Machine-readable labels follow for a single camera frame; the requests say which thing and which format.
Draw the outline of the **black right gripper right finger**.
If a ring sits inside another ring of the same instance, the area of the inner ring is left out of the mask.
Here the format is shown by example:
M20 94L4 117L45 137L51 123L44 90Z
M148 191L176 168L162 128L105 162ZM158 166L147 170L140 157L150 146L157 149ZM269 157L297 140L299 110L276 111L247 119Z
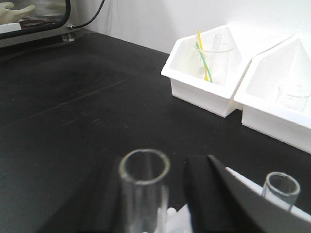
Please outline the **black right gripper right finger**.
M213 155L184 164L184 192L195 233L309 233L311 224L256 194Z

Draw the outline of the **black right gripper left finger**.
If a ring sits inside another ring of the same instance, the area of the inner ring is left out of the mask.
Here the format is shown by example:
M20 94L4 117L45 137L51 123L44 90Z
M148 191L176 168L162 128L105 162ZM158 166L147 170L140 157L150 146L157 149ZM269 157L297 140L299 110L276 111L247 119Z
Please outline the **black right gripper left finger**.
M38 231L121 233L120 161L120 157L105 157Z

